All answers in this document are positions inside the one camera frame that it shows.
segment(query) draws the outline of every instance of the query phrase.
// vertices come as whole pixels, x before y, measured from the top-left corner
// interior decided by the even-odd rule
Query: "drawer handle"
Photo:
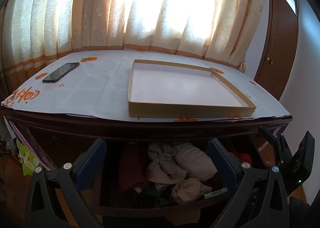
[[[57,137],[57,136],[54,136],[54,135],[50,135],[50,137],[56,141],[64,141],[66,140],[67,138],[60,138],[60,137]]]
[[[270,65],[272,65],[272,64],[273,64],[273,60],[270,59],[269,57],[267,57],[267,63],[269,63]]]

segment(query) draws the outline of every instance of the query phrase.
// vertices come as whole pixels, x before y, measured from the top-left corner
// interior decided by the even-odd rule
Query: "white cloth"
[[[88,57],[97,59],[83,60]],[[223,71],[223,77],[248,96],[257,108],[250,117],[234,119],[129,117],[128,83],[132,63],[136,58],[216,68]],[[57,83],[42,83],[46,75],[68,62],[80,62],[80,66]],[[71,53],[45,67],[23,83],[17,89],[19,92],[14,97],[5,99],[2,105],[28,112],[87,115],[129,122],[245,121],[260,117],[290,115],[271,94],[257,83],[252,84],[250,81],[252,82],[252,79],[234,68],[196,58],[129,50],[83,51]]]
[[[154,142],[148,146],[148,156],[152,162],[148,166],[147,177],[158,191],[186,177],[187,171],[182,170],[174,160],[175,153],[169,143]]]
[[[212,188],[202,184],[195,178],[183,180],[172,189],[171,196],[180,205],[198,200],[204,194],[211,192]]]
[[[190,142],[175,143],[173,146],[177,151],[174,158],[178,166],[186,170],[189,177],[207,181],[217,173],[210,157]]]

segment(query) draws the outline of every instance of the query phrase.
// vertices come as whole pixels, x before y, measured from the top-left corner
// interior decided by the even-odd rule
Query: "door knob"
[[[270,65],[272,65],[272,64],[273,64],[273,60],[270,59],[269,57],[267,57],[267,63],[269,63]]]

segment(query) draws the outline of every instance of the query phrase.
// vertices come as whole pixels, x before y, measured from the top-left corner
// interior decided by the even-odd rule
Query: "empty cardboard tray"
[[[130,117],[251,116],[256,106],[214,69],[135,59],[128,88]]]

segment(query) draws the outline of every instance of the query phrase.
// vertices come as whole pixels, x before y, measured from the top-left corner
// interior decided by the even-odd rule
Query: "metal screw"
[[[36,167],[35,172],[40,173],[42,171],[42,167]]]
[[[275,172],[275,173],[278,173],[279,172],[279,168],[277,166],[273,166],[272,168],[272,171]]]
[[[243,163],[241,164],[241,166],[242,166],[244,169],[246,169],[246,170],[251,167],[250,163],[248,163],[248,162],[243,162]]]
[[[66,164],[63,165],[63,168],[65,170],[69,170],[70,168],[72,168],[72,164],[71,163],[66,163]]]

